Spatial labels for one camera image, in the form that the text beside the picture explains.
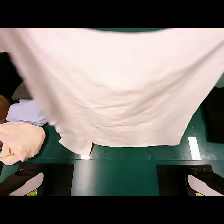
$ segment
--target light blue cloth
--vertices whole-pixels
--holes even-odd
[[[47,123],[45,117],[37,109],[34,100],[20,100],[19,103],[11,105],[6,120],[26,122],[37,126],[43,126]]]

